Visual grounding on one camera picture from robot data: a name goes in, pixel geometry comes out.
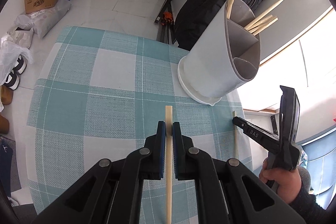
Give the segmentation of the right hand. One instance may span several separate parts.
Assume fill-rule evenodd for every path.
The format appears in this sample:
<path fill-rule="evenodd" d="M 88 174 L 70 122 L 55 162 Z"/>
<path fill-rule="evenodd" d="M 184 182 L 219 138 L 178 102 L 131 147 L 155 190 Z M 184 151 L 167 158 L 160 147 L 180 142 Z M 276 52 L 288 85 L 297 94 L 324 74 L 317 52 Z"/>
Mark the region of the right hand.
<path fill-rule="evenodd" d="M 288 171 L 283 168 L 268 168 L 268 159 L 264 159 L 259 179 L 266 183 L 274 181 L 278 183 L 277 194 L 287 204 L 290 204 L 298 196 L 302 187 L 301 177 L 297 169 Z"/>

